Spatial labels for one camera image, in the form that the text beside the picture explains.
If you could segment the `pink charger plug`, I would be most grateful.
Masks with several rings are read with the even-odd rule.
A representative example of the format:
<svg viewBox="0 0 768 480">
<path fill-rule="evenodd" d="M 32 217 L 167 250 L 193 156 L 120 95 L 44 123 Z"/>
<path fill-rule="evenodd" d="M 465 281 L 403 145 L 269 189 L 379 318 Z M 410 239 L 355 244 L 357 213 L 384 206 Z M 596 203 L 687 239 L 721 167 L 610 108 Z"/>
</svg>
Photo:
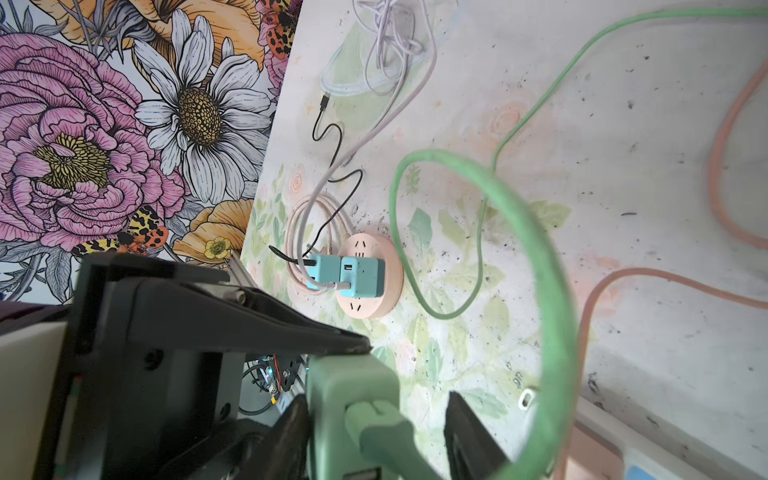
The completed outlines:
<svg viewBox="0 0 768 480">
<path fill-rule="evenodd" d="M 573 426 L 567 451 L 555 467 L 553 479 L 624 478 L 620 450 L 581 423 Z"/>
</svg>

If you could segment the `teal charger with black cable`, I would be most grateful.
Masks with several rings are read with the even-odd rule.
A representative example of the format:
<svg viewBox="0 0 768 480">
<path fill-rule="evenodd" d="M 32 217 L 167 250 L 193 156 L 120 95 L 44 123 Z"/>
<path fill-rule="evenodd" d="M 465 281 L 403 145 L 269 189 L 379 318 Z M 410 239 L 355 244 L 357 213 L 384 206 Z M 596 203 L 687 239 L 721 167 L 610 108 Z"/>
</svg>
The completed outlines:
<svg viewBox="0 0 768 480">
<path fill-rule="evenodd" d="M 336 284 L 340 281 L 342 258 L 338 255 L 312 254 L 306 261 L 305 267 L 310 281 L 305 283 L 310 290 L 318 291 L 320 287 L 314 285 Z"/>
</svg>

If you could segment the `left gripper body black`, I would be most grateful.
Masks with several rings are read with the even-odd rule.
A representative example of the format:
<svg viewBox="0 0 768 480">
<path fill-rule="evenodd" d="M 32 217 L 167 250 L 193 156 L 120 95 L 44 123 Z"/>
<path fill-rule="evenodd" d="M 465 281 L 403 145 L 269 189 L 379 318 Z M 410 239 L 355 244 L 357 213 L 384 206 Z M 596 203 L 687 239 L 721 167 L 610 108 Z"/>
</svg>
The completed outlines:
<svg viewBox="0 0 768 480">
<path fill-rule="evenodd" d="M 210 292 L 225 274 L 128 254 L 84 264 L 59 323 L 37 479 L 253 479 L 273 428 L 238 415 L 245 362 L 262 355 L 362 355 L 369 340 L 258 289 Z"/>
</svg>

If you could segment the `green charger plug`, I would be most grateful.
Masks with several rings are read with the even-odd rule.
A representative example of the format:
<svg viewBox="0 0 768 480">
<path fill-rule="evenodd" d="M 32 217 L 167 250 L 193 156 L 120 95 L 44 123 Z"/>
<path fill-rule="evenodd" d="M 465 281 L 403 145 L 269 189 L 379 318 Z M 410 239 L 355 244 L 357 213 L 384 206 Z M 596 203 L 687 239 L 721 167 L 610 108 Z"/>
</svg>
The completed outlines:
<svg viewBox="0 0 768 480">
<path fill-rule="evenodd" d="M 396 373 L 371 354 L 311 356 L 311 479 L 438 479 L 400 410 Z"/>
</svg>

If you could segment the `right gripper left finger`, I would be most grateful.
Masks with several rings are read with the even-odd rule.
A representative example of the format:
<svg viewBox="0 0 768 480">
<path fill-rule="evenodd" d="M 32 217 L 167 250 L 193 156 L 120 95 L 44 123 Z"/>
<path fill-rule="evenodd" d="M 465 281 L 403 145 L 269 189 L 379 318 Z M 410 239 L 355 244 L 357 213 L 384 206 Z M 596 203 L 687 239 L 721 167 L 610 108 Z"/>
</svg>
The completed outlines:
<svg viewBox="0 0 768 480">
<path fill-rule="evenodd" d="M 298 395 L 251 457 L 253 479 L 306 479 L 310 433 L 307 398 Z"/>
</svg>

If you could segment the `teal charger with white cable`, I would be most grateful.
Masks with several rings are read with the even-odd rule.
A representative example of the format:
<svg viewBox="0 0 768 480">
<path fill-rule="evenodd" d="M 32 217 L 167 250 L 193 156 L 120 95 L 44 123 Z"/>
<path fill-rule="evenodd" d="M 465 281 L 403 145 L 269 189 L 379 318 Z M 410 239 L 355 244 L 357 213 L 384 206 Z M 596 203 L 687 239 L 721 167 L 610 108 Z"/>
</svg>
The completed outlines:
<svg viewBox="0 0 768 480">
<path fill-rule="evenodd" d="M 385 262 L 382 259 L 343 257 L 340 281 L 344 288 L 339 294 L 356 299 L 381 297 L 384 293 L 385 271 Z"/>
</svg>

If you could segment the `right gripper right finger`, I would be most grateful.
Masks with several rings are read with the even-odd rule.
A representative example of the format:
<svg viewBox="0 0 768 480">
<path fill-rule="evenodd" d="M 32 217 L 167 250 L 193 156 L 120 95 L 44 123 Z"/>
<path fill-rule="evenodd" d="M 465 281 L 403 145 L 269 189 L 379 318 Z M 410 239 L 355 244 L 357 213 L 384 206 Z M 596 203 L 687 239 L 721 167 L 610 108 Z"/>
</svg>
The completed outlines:
<svg viewBox="0 0 768 480">
<path fill-rule="evenodd" d="M 508 461 L 458 392 L 449 393 L 444 439 L 453 480 L 488 479 Z"/>
</svg>

